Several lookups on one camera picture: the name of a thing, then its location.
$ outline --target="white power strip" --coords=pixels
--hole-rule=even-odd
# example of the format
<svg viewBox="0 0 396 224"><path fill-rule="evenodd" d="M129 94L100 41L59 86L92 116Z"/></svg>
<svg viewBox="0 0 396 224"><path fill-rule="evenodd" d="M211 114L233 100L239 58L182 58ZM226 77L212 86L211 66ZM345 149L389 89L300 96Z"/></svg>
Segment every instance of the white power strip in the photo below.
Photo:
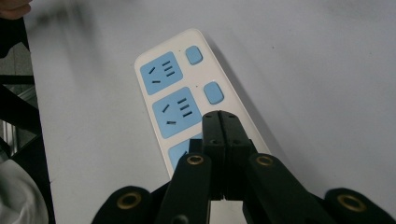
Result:
<svg viewBox="0 0 396 224"><path fill-rule="evenodd" d="M143 53L134 69L170 176L189 140L202 138L202 116L215 110L235 114L256 148L270 153L200 31Z"/></svg>

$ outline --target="outlet slot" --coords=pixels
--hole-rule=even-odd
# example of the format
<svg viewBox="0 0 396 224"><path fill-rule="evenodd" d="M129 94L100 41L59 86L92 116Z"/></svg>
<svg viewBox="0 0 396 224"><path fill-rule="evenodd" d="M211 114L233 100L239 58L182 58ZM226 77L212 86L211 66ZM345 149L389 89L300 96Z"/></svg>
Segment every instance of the outlet slot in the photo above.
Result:
<svg viewBox="0 0 396 224"><path fill-rule="evenodd" d="M163 138L169 138L201 122L202 115L185 87L165 96L152 105Z"/></svg>
<svg viewBox="0 0 396 224"><path fill-rule="evenodd" d="M143 65L140 73L148 95L161 91L183 78L175 55L170 51Z"/></svg>

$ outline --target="person's hand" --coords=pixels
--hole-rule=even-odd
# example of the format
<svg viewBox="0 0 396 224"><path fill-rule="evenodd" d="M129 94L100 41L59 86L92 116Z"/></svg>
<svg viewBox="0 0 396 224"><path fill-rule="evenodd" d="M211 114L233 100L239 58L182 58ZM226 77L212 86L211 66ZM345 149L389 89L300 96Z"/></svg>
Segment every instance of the person's hand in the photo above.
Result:
<svg viewBox="0 0 396 224"><path fill-rule="evenodd" d="M0 18L17 20L30 12L32 0L0 0Z"/></svg>

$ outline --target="white table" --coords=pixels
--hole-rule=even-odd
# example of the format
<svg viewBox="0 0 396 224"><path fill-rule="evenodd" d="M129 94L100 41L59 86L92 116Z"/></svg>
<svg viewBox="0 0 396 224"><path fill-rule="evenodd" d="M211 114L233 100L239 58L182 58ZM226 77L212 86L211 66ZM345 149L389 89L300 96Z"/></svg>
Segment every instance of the white table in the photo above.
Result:
<svg viewBox="0 0 396 224"><path fill-rule="evenodd" d="M309 191L354 189L396 217L394 0L74 2L33 2L26 18L58 223L168 181L134 60L188 28ZM243 222L230 210L213 223Z"/></svg>

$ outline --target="blue outlet panel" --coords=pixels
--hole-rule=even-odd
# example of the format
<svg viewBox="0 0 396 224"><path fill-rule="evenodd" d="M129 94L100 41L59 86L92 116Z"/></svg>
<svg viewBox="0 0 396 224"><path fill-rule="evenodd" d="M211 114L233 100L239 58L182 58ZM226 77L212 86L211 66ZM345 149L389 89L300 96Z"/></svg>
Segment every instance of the blue outlet panel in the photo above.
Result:
<svg viewBox="0 0 396 224"><path fill-rule="evenodd" d="M180 133L202 120L198 106L187 87L165 96L155 102L152 108L163 138Z"/></svg>
<svg viewBox="0 0 396 224"><path fill-rule="evenodd" d="M173 52L146 63L140 68L148 95L152 95L183 78L180 67Z"/></svg>

